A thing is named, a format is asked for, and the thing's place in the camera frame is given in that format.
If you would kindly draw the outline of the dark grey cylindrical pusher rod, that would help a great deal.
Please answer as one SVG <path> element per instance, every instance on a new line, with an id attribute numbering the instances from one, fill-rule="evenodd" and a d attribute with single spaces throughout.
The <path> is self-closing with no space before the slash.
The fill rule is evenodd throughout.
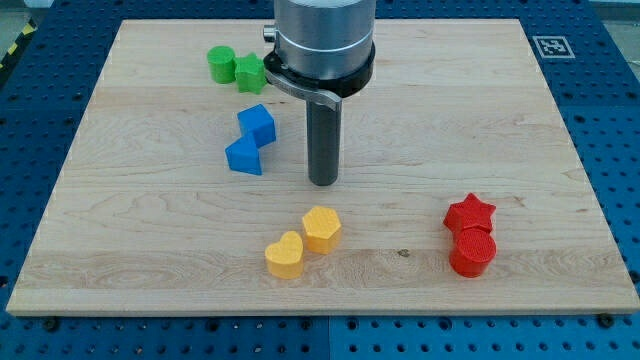
<path id="1" fill-rule="evenodd" d="M 341 109 L 306 102 L 308 175 L 318 186 L 338 178 Z"/>

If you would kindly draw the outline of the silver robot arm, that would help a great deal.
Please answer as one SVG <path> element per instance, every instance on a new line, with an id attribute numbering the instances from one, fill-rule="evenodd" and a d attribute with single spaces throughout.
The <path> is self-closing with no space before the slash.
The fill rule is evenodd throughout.
<path id="1" fill-rule="evenodd" d="M 372 77 L 375 0 L 275 0 L 263 37 L 267 81 L 306 102 L 308 176 L 338 177 L 342 102 Z"/>

